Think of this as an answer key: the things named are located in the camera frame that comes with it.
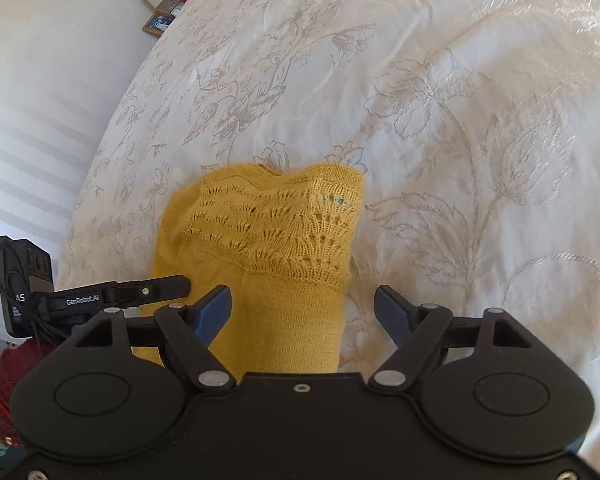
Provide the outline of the red knit sleeve forearm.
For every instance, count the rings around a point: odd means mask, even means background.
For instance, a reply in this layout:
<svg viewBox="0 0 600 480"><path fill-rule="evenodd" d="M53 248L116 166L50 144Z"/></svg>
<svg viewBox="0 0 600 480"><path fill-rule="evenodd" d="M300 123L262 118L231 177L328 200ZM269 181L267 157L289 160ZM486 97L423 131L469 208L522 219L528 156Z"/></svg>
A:
<svg viewBox="0 0 600 480"><path fill-rule="evenodd" d="M0 450L19 446L21 439L10 414L9 402L18 382L55 349L44 341L27 339L0 355Z"/></svg>

